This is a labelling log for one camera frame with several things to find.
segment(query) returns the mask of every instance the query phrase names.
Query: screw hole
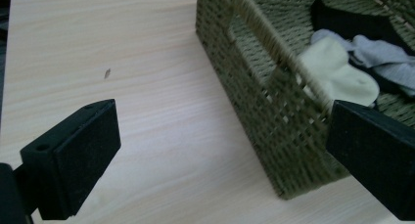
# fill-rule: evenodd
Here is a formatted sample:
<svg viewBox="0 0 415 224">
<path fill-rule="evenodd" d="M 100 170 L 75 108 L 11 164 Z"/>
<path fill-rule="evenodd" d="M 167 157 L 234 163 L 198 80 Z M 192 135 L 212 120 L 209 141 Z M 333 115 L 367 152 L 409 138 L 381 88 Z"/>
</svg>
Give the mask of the screw hole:
<svg viewBox="0 0 415 224">
<path fill-rule="evenodd" d="M 46 151 L 48 149 L 49 149 L 49 145 L 46 145 L 46 144 L 42 144 L 42 145 L 39 145 L 39 146 L 36 147 L 36 150 L 38 152 L 43 152 L 43 151 Z"/>
</svg>

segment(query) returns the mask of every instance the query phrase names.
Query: clothing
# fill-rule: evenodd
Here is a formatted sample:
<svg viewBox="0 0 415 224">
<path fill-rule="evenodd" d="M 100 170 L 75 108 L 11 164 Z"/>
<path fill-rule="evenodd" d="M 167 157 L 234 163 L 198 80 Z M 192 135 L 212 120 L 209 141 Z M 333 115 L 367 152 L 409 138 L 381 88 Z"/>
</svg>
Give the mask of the clothing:
<svg viewBox="0 0 415 224">
<path fill-rule="evenodd" d="M 302 52 L 299 58 L 332 100 L 370 106 L 378 98 L 376 81 L 348 64 L 348 54 L 337 40 L 322 38 Z"/>
<path fill-rule="evenodd" d="M 324 5 L 323 1 L 315 0 L 311 6 L 311 22 L 314 31 L 328 29 L 344 39 L 363 35 L 370 40 L 384 40 L 401 47 L 407 55 L 415 56 L 415 52 L 394 31 L 388 17 L 359 15 L 332 9 Z"/>
<path fill-rule="evenodd" d="M 404 92 L 401 89 L 401 86 L 384 78 L 383 76 L 378 74 L 376 71 L 374 71 L 373 68 L 367 68 L 364 66 L 360 66 L 358 64 L 355 64 L 352 60 L 348 60 L 348 63 L 351 64 L 353 67 L 356 67 L 357 69 L 364 71 L 368 73 L 370 76 L 372 76 L 378 83 L 381 91 L 385 93 L 390 93 L 390 94 L 404 94 Z"/>
<path fill-rule="evenodd" d="M 349 42 L 326 29 L 314 32 L 311 44 L 326 37 L 337 40 L 350 53 L 354 64 L 372 68 L 384 79 L 398 84 L 408 96 L 415 96 L 415 57 L 406 55 L 400 47 L 382 40 L 369 40 L 362 35 L 354 36 Z"/>
</svg>

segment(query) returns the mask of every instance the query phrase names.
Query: black sock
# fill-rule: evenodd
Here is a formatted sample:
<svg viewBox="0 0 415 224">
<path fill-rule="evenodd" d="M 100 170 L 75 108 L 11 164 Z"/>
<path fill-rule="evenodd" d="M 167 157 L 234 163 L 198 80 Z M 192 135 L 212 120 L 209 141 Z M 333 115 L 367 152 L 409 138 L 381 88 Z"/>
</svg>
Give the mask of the black sock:
<svg viewBox="0 0 415 224">
<path fill-rule="evenodd" d="M 314 31 L 328 29 L 338 33 L 344 39 L 353 39 L 364 35 L 371 40 L 384 40 L 401 47 L 407 55 L 415 52 L 400 38 L 388 17 L 359 15 L 332 9 L 323 1 L 315 0 L 311 5 L 311 22 Z"/>
</svg>

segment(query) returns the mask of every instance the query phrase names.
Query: wooden table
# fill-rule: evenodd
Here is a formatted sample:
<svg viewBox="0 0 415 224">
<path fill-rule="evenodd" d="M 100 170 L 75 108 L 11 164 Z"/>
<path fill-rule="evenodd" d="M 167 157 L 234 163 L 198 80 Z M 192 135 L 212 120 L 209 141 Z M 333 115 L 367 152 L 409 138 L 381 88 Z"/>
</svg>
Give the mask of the wooden table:
<svg viewBox="0 0 415 224">
<path fill-rule="evenodd" d="M 12 0 L 0 161 L 114 98 L 121 150 L 64 223 L 397 223 L 351 177 L 276 197 L 195 18 L 196 0 Z"/>
</svg>

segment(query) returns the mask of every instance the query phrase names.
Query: wicker basket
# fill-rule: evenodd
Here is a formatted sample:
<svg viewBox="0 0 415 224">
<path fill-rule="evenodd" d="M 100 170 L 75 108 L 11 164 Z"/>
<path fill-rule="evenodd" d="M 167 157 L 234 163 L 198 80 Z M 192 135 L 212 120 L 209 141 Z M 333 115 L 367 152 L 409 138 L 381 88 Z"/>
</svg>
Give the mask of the wicker basket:
<svg viewBox="0 0 415 224">
<path fill-rule="evenodd" d="M 313 1 L 198 0 L 198 35 L 283 199 L 348 176 L 325 150 L 333 101 L 297 58 L 313 32 L 309 14 Z M 409 25 L 415 24 L 415 0 L 323 1 L 345 11 L 390 16 L 395 30 L 415 48 L 415 32 Z M 381 112 L 415 127 L 413 102 L 384 93 L 378 102 Z"/>
</svg>

